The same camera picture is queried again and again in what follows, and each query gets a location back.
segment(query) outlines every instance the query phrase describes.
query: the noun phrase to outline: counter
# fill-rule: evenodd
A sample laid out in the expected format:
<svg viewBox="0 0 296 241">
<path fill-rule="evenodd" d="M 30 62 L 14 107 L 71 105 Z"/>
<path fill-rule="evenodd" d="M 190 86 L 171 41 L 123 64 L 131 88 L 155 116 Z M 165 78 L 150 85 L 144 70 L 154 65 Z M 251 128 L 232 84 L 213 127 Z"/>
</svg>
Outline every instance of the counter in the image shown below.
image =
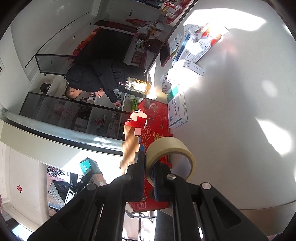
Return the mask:
<svg viewBox="0 0 296 241">
<path fill-rule="evenodd" d="M 294 38 L 264 1 L 199 0 L 168 42 L 185 24 L 201 22 L 218 22 L 229 33 L 197 62 L 204 75 L 182 80 L 188 122 L 171 132 L 196 158 L 190 182 L 210 182 L 239 209 L 296 200 Z M 172 60 L 161 67 L 156 57 L 148 98 L 166 103 L 160 78 L 170 68 Z"/>
</svg>

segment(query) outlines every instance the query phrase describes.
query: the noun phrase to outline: glass panel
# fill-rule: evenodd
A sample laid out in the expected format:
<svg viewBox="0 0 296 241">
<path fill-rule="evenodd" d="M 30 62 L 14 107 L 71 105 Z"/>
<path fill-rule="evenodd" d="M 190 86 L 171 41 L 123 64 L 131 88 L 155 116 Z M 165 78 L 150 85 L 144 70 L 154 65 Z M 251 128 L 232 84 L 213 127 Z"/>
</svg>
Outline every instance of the glass panel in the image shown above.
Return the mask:
<svg viewBox="0 0 296 241">
<path fill-rule="evenodd" d="M 71 68 L 74 56 L 35 55 L 40 73 L 66 75 Z"/>
<path fill-rule="evenodd" d="M 20 115 L 55 126 L 121 140 L 129 113 L 28 93 Z"/>
</svg>

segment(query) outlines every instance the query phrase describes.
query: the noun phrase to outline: red packaging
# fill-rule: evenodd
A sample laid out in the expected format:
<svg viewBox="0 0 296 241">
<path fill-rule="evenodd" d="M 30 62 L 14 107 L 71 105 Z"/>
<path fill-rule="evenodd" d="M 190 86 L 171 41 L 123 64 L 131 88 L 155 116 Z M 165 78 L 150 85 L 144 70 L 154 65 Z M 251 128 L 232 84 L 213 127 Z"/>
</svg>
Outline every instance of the red packaging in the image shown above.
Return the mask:
<svg viewBox="0 0 296 241">
<path fill-rule="evenodd" d="M 138 108 L 147 115 L 147 126 L 142 129 L 140 138 L 140 144 L 145 147 L 145 151 L 158 138 L 173 136 L 168 128 L 167 104 L 145 98 L 139 103 Z M 160 162 L 167 164 L 170 168 L 172 167 L 167 156 L 162 157 Z M 129 202 L 129 205 L 135 212 L 146 212 L 168 207 L 167 202 L 155 201 L 153 187 L 147 178 L 144 179 L 143 200 L 141 202 Z"/>
<path fill-rule="evenodd" d="M 130 118 L 125 122 L 126 126 L 144 128 L 146 126 L 147 115 L 141 110 L 134 110 Z"/>
</svg>

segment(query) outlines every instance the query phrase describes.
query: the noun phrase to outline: red character sticker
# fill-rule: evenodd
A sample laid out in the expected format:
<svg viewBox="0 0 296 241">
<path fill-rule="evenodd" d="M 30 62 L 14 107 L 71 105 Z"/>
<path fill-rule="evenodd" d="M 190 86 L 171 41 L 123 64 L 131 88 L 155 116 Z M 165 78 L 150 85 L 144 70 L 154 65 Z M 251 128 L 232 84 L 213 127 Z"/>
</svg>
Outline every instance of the red character sticker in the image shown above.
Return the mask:
<svg viewBox="0 0 296 241">
<path fill-rule="evenodd" d="M 20 185 L 17 185 L 17 189 L 19 190 L 20 193 L 22 193 L 22 187 Z"/>
</svg>

